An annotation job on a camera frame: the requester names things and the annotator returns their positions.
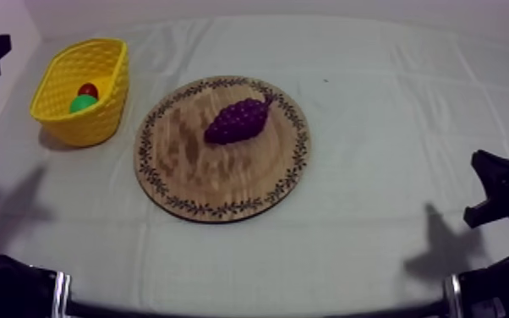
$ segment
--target round wooden board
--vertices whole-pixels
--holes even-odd
[[[248,97],[275,101],[250,140],[209,145],[203,133],[224,107]],[[308,123],[298,104],[258,79],[200,79],[164,97],[146,115],[134,147],[144,191],[176,217],[236,222],[273,207],[300,180],[309,158]]]

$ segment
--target wooden plate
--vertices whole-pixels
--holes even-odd
[[[208,145],[203,133],[224,107],[274,94],[262,133]],[[200,79],[164,97],[141,124],[134,147],[144,191],[176,217],[236,222],[268,210],[294,188],[309,158],[308,124],[283,91],[238,76]]]

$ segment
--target table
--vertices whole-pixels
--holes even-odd
[[[118,132],[71,150],[30,118],[52,56],[129,44]],[[312,157],[253,219],[171,217],[139,187],[136,130],[170,90],[236,74],[303,108]],[[509,157],[509,46],[415,26],[319,16],[167,21],[45,41],[0,117],[0,252],[65,271],[74,297],[140,310],[296,315],[378,310],[441,295],[443,277],[509,255],[509,221],[469,231],[484,198],[470,156]]]

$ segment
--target grape cluster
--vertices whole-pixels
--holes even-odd
[[[271,104],[272,96],[265,96],[264,101],[247,98],[223,108],[205,130],[205,142],[225,145],[255,137],[265,127]]]

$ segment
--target woven basket pattern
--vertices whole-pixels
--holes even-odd
[[[94,79],[105,79],[99,88],[99,101],[82,111],[69,113],[77,90]],[[126,43],[116,39],[83,41],[66,48],[52,60],[31,103],[30,114],[68,145],[98,144],[116,131],[128,89]]]

